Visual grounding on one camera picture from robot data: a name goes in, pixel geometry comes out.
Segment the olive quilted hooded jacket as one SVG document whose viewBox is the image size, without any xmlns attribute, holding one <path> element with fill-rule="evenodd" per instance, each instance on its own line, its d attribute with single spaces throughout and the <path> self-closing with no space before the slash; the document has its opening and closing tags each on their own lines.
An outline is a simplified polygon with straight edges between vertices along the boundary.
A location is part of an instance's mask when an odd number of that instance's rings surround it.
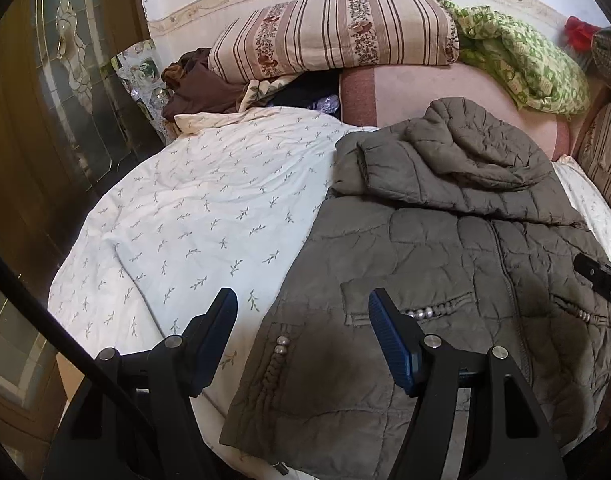
<svg viewBox="0 0 611 480">
<path fill-rule="evenodd" d="M 594 431 L 611 304 L 573 268 L 607 261 L 548 156 L 463 98 L 337 142 L 334 181 L 256 335 L 220 442 L 321 479 L 383 479 L 415 403 L 368 318 L 372 290 L 427 332 L 518 364 L 563 451 Z"/>
</svg>

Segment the green white patterned blanket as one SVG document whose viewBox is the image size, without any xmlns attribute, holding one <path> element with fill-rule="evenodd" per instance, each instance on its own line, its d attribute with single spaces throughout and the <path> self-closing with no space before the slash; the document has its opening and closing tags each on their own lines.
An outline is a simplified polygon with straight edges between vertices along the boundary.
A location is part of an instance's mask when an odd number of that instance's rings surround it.
<svg viewBox="0 0 611 480">
<path fill-rule="evenodd" d="M 484 70 L 517 107 L 566 116 L 590 108 L 590 85 L 582 68 L 532 25 L 491 6 L 435 1 L 454 23 L 458 61 Z"/>
</svg>

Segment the white leaf-print bed sheet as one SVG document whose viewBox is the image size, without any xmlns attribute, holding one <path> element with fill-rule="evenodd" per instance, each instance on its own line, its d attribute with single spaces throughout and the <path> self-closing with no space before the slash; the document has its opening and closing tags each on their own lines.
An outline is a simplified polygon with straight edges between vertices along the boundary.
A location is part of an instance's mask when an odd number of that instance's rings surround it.
<svg viewBox="0 0 611 480">
<path fill-rule="evenodd" d="M 182 135 L 137 166 L 88 214 L 49 312 L 90 354 L 151 348 L 218 291 L 237 322 L 206 397 L 212 443 L 235 466 L 258 457 L 220 442 L 258 330 L 331 194 L 337 142 L 373 132 L 299 108 L 180 118 Z"/>
</svg>

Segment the grey checked cloth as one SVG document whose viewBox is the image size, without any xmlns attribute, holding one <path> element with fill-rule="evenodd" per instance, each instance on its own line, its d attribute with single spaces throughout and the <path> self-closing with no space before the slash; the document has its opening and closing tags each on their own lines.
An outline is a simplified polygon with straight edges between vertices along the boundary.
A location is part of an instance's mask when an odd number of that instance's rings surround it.
<svg viewBox="0 0 611 480">
<path fill-rule="evenodd" d="M 611 78 L 611 28 L 603 28 L 593 36 L 591 52 L 599 72 Z"/>
</svg>

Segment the red fabric item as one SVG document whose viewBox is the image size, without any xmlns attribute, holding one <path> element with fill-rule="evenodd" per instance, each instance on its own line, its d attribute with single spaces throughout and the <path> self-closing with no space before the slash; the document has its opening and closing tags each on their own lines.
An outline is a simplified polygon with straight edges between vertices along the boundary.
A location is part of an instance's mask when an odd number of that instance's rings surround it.
<svg viewBox="0 0 611 480">
<path fill-rule="evenodd" d="M 575 52 L 586 53 L 592 50 L 593 37 L 600 31 L 598 26 L 581 21 L 576 16 L 569 16 L 563 28 L 563 36 L 567 46 Z"/>
</svg>

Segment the wooden glass-panel door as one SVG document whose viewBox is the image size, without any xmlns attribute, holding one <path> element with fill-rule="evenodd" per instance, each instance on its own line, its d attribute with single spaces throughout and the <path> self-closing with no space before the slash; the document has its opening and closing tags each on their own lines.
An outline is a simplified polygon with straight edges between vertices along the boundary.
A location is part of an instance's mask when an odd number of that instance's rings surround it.
<svg viewBox="0 0 611 480">
<path fill-rule="evenodd" d="M 14 0 L 0 18 L 0 256 L 37 300 L 92 206 L 161 148 L 111 63 L 147 37 L 139 0 Z M 56 354 L 0 291 L 0 443 L 30 479 L 66 406 Z"/>
</svg>

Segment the brown garment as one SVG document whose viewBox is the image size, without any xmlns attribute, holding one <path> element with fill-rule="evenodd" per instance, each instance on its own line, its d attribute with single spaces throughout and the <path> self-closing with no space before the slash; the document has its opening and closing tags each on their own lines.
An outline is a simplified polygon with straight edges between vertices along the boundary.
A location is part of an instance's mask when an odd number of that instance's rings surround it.
<svg viewBox="0 0 611 480">
<path fill-rule="evenodd" d="M 209 48 L 183 54 L 161 74 L 172 92 L 162 116 L 174 122 L 179 114 L 234 113 L 246 93 L 245 84 L 230 84 L 208 66 Z"/>
</svg>

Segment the striped floral pillow at headboard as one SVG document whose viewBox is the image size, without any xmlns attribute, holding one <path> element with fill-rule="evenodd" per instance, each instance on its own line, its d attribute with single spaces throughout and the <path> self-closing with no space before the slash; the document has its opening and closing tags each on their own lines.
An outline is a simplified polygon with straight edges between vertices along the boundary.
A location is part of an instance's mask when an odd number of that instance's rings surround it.
<svg viewBox="0 0 611 480">
<path fill-rule="evenodd" d="M 237 18 L 208 65 L 230 84 L 376 65 L 457 61 L 456 25 L 437 0 L 292 0 Z"/>
</svg>

